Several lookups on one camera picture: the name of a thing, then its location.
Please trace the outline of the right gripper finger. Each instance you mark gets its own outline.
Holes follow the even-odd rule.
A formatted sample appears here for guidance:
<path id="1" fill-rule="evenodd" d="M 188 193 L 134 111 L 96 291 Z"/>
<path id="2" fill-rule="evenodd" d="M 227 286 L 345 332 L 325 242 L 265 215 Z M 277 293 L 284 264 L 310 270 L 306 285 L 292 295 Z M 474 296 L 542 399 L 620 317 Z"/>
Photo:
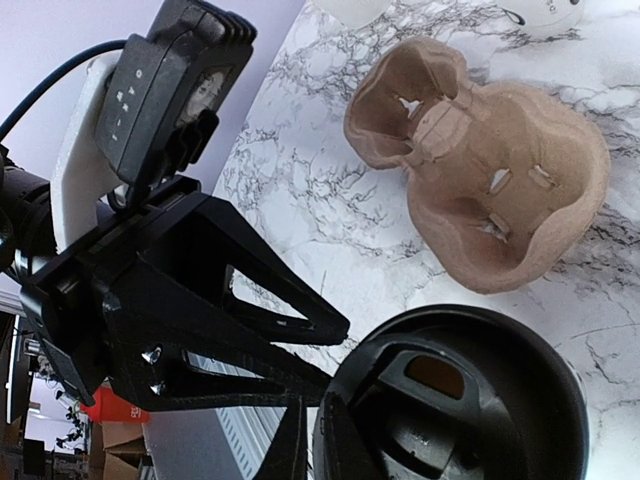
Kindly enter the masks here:
<path id="1" fill-rule="evenodd" d="M 307 412 L 303 399 L 293 400 L 259 468 L 259 480 L 308 478 Z"/>

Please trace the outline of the black plastic cup lid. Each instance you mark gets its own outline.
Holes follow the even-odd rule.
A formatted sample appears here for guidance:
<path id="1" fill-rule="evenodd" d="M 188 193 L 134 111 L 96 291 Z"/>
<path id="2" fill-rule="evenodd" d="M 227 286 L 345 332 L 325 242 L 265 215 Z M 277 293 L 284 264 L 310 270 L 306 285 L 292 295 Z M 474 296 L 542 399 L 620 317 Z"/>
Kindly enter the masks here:
<path id="1" fill-rule="evenodd" d="M 313 435 L 318 479 L 583 479 L 590 432 L 570 364 L 517 320 L 432 305 L 338 367 Z"/>

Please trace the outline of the brown cardboard cup carrier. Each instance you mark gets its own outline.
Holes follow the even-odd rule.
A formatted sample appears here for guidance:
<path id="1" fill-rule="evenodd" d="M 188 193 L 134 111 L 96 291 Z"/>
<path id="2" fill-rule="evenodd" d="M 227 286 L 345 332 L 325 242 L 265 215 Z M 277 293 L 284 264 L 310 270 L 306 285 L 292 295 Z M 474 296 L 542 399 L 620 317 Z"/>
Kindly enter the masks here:
<path id="1" fill-rule="evenodd" d="M 460 51 L 423 36 L 376 62 L 344 133 L 369 167 L 406 173 L 416 230 L 480 294 L 548 272 L 591 226 L 609 183 L 593 122 L 523 83 L 475 83 Z"/>

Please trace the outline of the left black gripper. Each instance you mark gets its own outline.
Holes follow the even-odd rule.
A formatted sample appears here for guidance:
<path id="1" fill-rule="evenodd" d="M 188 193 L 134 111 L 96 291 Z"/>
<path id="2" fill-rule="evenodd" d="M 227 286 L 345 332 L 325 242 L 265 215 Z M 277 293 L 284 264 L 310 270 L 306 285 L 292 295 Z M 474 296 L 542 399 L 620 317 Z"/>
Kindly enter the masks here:
<path id="1" fill-rule="evenodd" d="M 51 259 L 21 300 L 71 396 L 91 405 L 108 380 L 149 412 L 316 406 L 329 375 L 282 346 L 350 328 L 229 201 L 181 176 Z"/>

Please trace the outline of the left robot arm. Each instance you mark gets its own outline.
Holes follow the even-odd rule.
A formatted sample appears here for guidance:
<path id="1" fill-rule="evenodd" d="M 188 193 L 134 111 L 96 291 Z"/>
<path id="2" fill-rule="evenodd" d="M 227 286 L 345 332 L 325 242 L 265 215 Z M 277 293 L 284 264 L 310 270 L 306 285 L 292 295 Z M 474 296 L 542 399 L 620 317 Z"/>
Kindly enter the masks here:
<path id="1" fill-rule="evenodd" d="M 1 162 L 1 265 L 56 377 L 84 404 L 108 383 L 149 412 L 321 402 L 330 379 L 288 351 L 348 320 L 236 208 L 178 176 L 69 247 L 49 183 Z"/>

